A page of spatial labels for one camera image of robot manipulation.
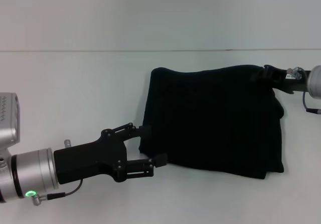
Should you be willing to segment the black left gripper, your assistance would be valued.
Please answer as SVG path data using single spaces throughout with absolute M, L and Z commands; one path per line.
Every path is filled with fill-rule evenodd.
M 153 158 L 127 160 L 124 141 L 140 137 L 151 137 L 150 126 L 133 123 L 107 129 L 98 140 L 54 152 L 54 161 L 58 182 L 66 184 L 96 175 L 109 175 L 116 182 L 127 179 L 153 177 L 154 168 L 168 163 L 167 154 Z

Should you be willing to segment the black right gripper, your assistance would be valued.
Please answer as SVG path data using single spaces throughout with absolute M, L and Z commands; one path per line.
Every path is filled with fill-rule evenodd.
M 285 93 L 294 94 L 294 91 L 307 91 L 307 77 L 310 71 L 299 70 L 300 79 L 295 77 L 287 77 L 287 70 L 275 68 L 271 65 L 264 65 L 258 72 L 252 75 L 253 82 L 268 82 L 272 83 L 272 87 L 281 90 Z

